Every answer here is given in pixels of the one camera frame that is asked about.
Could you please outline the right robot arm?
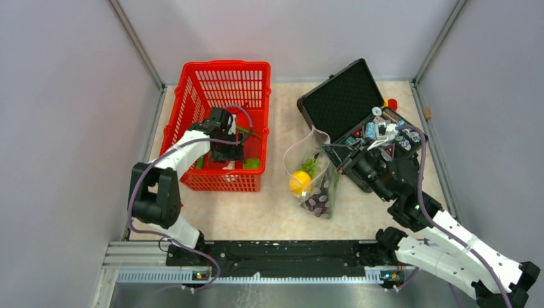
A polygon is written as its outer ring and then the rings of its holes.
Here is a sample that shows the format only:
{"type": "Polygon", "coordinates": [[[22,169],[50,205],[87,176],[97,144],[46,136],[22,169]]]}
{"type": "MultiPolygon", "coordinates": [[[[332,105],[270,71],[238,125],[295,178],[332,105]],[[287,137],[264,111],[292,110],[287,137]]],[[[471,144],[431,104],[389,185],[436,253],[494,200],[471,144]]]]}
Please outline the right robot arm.
{"type": "Polygon", "coordinates": [[[326,144],[323,151],[342,175],[362,180],[391,206],[398,223],[377,234],[376,255],[384,264],[416,266],[457,287],[479,307],[524,307],[540,274],[532,262],[517,262],[465,229],[421,189],[416,153],[394,144],[326,144]]]}

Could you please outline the green leafy vegetable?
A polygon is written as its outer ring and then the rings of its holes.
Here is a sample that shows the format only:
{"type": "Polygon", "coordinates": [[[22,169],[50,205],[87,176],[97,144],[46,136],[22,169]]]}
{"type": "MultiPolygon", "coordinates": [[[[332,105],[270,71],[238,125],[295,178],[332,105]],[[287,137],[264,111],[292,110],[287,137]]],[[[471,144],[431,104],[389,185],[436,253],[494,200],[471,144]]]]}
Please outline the green leafy vegetable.
{"type": "Polygon", "coordinates": [[[337,171],[331,171],[327,175],[327,184],[326,187],[327,197],[330,201],[336,200],[338,185],[340,180],[340,174],[337,171]]]}

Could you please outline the red grape bunch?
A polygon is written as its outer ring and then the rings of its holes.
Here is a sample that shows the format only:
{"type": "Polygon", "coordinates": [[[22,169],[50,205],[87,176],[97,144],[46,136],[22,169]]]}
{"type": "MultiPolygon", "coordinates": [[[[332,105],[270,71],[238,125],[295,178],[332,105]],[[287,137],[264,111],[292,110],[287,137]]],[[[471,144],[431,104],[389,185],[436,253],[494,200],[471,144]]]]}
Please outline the red grape bunch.
{"type": "Polygon", "coordinates": [[[334,202],[324,192],[316,193],[300,204],[300,207],[321,219],[330,219],[334,202]]]}

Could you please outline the yellow toy fruit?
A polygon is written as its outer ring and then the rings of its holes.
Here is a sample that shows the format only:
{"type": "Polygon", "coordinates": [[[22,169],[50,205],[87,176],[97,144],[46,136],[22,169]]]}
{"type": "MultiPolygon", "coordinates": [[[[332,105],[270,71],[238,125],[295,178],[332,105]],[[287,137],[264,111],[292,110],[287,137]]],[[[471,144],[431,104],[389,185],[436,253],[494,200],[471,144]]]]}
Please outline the yellow toy fruit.
{"type": "Polygon", "coordinates": [[[295,196],[302,197],[311,181],[311,176],[304,170],[295,171],[289,179],[289,189],[295,196]]]}

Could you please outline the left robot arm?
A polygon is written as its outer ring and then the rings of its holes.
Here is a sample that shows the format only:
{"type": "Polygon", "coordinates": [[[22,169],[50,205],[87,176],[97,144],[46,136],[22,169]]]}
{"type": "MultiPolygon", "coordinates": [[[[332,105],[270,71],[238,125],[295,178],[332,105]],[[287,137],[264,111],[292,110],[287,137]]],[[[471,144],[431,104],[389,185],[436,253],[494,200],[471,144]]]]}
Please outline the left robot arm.
{"type": "Polygon", "coordinates": [[[130,230],[136,230],[135,220],[150,226],[149,234],[182,247],[181,256],[190,265],[202,263],[206,249],[198,243],[200,231],[182,216],[180,179],[206,155],[222,164],[244,158],[244,143],[251,133],[236,131],[236,116],[230,108],[211,108],[206,119],[191,124],[165,153],[148,163],[138,162],[132,169],[128,200],[130,230]]]}

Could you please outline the clear zip top bag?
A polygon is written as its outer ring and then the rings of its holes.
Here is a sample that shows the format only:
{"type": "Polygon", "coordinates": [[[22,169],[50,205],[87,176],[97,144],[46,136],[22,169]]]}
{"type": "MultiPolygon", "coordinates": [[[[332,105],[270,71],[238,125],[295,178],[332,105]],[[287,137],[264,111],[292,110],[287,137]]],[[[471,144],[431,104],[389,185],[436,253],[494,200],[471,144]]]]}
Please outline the clear zip top bag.
{"type": "Polygon", "coordinates": [[[332,218],[339,184],[339,174],[323,149],[330,143],[328,133],[311,126],[283,156],[289,191],[300,208],[319,219],[332,218]]]}

